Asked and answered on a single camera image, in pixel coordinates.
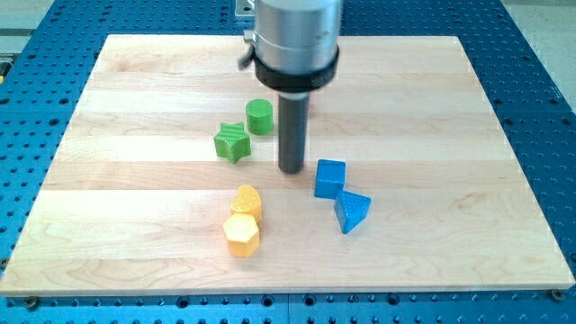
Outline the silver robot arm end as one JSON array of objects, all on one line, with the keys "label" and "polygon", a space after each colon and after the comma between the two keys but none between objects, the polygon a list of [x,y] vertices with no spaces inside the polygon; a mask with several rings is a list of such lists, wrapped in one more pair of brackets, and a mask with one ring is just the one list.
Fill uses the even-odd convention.
[{"label": "silver robot arm end", "polygon": [[336,74],[342,0],[255,0],[254,28],[245,32],[243,70],[284,94],[320,89]]}]

